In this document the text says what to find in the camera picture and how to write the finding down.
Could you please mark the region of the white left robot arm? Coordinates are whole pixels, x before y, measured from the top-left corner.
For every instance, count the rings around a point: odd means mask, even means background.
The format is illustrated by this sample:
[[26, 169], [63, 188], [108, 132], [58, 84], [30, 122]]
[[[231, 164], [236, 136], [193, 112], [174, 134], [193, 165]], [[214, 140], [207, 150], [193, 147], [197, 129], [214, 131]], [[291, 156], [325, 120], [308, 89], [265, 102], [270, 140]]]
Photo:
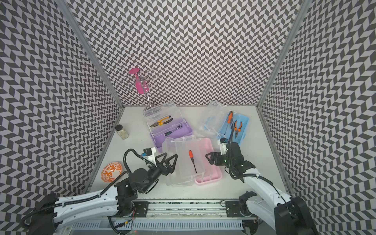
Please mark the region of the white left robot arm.
[[123, 155], [125, 171], [104, 189], [70, 197], [51, 193], [36, 203], [33, 211], [21, 219], [20, 225], [31, 235], [52, 235], [59, 226], [90, 218], [133, 218], [137, 210], [143, 208], [135, 203], [138, 195], [148, 194], [161, 175], [172, 174], [177, 160], [178, 154], [156, 155], [151, 148], [138, 154], [134, 149], [128, 149]]

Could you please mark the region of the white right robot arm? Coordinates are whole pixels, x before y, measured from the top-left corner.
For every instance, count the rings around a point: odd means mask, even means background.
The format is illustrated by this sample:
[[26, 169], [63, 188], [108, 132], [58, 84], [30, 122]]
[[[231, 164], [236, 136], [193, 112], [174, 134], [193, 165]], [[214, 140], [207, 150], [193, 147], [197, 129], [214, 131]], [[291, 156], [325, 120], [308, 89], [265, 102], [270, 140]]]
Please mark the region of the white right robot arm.
[[278, 235], [317, 235], [318, 230], [306, 202], [292, 197], [262, 176], [256, 166], [245, 160], [237, 143], [220, 144], [220, 152], [206, 154], [209, 164], [225, 166], [232, 179], [251, 188], [239, 198], [244, 216], [256, 215]]

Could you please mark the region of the purple toolbox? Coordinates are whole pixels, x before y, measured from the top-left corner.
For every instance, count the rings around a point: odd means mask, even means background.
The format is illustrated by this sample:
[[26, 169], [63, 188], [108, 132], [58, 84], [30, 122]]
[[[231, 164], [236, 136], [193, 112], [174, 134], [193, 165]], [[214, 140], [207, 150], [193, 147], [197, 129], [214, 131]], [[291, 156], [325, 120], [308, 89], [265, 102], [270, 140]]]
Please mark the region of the purple toolbox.
[[[166, 138], [178, 139], [186, 136], [191, 136], [193, 134], [193, 129], [188, 124], [187, 120], [182, 116], [181, 110], [172, 101], [153, 107], [148, 111], [143, 111], [143, 115], [145, 122], [149, 128], [152, 142], [159, 152], [162, 151], [162, 145]], [[150, 125], [166, 116], [171, 116], [173, 118], [173, 121], [162, 126], [154, 128], [150, 127]], [[179, 125], [183, 125], [183, 127], [173, 132], [169, 136], [164, 136], [164, 133], [173, 130]]]

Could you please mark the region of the pink toolbox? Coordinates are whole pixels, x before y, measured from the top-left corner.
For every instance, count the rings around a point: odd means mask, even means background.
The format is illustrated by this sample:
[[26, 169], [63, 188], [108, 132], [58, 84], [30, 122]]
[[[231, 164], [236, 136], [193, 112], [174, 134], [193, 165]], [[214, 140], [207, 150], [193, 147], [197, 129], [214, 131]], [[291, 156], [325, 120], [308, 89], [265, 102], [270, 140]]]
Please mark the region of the pink toolbox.
[[209, 138], [197, 138], [194, 135], [178, 139], [166, 138], [162, 150], [169, 156], [178, 155], [174, 172], [167, 176], [167, 186], [203, 186], [222, 179], [220, 167], [210, 164], [206, 158], [207, 154], [213, 152]]

